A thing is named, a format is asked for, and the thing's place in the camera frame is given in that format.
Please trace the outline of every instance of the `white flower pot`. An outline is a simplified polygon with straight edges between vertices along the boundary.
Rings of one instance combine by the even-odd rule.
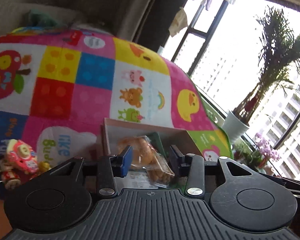
[[[232,111],[228,112],[228,116],[222,125],[222,129],[226,132],[229,137],[230,144],[240,138],[250,127],[241,122]]]

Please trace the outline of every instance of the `yellow square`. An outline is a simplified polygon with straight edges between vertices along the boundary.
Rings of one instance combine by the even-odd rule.
[[[132,42],[113,39],[116,60],[169,75],[167,64],[157,53]]]
[[[41,60],[38,77],[74,83],[81,52],[48,46]]]

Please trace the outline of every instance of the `cardboard box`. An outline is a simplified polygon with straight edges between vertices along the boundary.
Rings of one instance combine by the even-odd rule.
[[[183,153],[194,153],[202,156],[200,150],[186,130],[125,122],[105,118],[102,129],[102,145],[104,155],[119,154],[117,143],[124,137],[133,137],[157,132],[160,136],[163,148],[167,150],[170,145],[176,145]]]

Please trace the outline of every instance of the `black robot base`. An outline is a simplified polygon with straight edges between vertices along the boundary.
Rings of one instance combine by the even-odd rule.
[[[132,150],[98,162],[72,158],[16,188],[4,203],[13,230],[7,240],[295,240],[287,226],[295,196],[284,186],[231,160],[207,162],[170,147],[176,176],[188,177],[178,189],[123,189]],[[206,192],[205,175],[217,188]],[[86,176],[96,176],[88,192]]]

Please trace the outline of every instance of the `transparent plastic wrapper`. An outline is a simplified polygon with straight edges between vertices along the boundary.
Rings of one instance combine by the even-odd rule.
[[[146,169],[153,185],[168,187],[174,177],[165,158],[157,153],[147,136],[124,138],[118,142],[121,152],[128,145],[133,147],[132,169]]]

